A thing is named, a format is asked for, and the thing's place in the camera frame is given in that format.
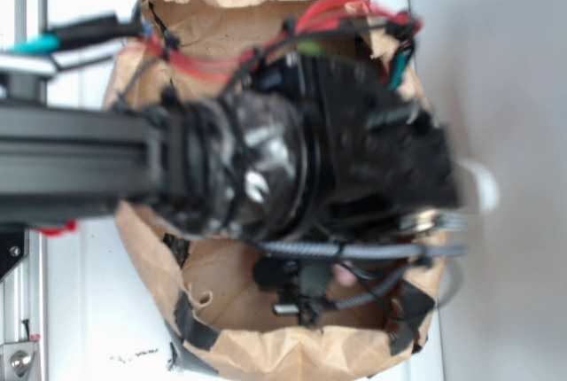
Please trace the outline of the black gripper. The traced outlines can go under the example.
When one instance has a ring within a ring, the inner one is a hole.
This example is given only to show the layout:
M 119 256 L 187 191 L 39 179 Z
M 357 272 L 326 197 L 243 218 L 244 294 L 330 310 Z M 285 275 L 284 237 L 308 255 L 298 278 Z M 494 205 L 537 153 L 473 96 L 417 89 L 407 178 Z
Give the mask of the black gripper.
M 303 124 L 307 178 L 284 232 L 370 237 L 404 216 L 460 206 L 446 131 L 418 99 L 388 89 L 368 62 L 295 58 L 252 75 L 253 90 L 284 97 Z

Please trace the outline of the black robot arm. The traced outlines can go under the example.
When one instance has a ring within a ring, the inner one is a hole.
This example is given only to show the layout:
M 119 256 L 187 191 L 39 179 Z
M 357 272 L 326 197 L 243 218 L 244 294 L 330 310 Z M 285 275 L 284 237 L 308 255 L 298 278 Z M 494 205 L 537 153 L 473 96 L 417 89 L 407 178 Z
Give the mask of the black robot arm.
M 291 52 L 238 92 L 140 111 L 1 105 L 1 222 L 148 206 L 191 238 L 370 238 L 460 204 L 446 133 L 364 62 Z

